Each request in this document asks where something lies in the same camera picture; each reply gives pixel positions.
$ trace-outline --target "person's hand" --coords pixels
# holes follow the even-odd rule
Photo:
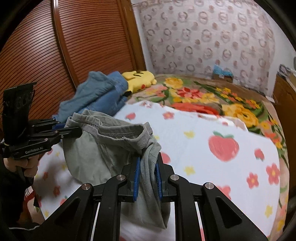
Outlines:
[[[38,171],[38,158],[39,155],[29,157],[28,160],[16,161],[11,157],[4,158],[3,160],[5,167],[11,172],[15,172],[17,170],[17,166],[19,166],[26,169],[24,171],[25,177],[34,177]]]

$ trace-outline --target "yellow plush toy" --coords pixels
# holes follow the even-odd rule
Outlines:
[[[136,93],[140,90],[156,85],[157,81],[154,79],[154,75],[149,71],[132,71],[125,72],[122,76],[128,82],[128,90],[132,93]]]

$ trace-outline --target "blue gripper pad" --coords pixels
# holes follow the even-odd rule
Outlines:
[[[158,162],[155,165],[154,174],[155,174],[155,177],[156,177],[156,186],[157,186],[158,197],[159,197],[159,200],[161,201],[161,199],[163,197],[163,192],[162,192],[161,176],[160,176]]]
[[[134,202],[137,201],[137,197],[138,197],[138,193],[139,193],[140,171],[141,171],[140,157],[138,157],[136,172],[135,172],[135,179],[133,182],[133,200],[134,200]]]

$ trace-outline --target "louvered wooden door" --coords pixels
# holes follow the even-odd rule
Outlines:
[[[129,0],[43,0],[0,52],[1,103],[4,89],[37,81],[30,118],[49,118],[89,71],[145,69],[131,16]]]

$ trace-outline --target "metal screw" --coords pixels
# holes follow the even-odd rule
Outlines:
[[[89,190],[91,188],[91,185],[89,183],[84,183],[84,184],[82,184],[81,188],[83,190]]]
[[[171,175],[170,178],[171,178],[172,180],[174,180],[174,181],[179,180],[179,176],[176,175],[176,174]]]
[[[214,184],[212,184],[212,183],[206,183],[206,184],[205,184],[205,187],[206,187],[207,189],[213,189],[213,188],[214,188]]]
[[[123,174],[119,174],[119,175],[116,176],[116,179],[117,179],[118,181],[123,181],[125,178],[126,178],[126,176],[123,175]]]

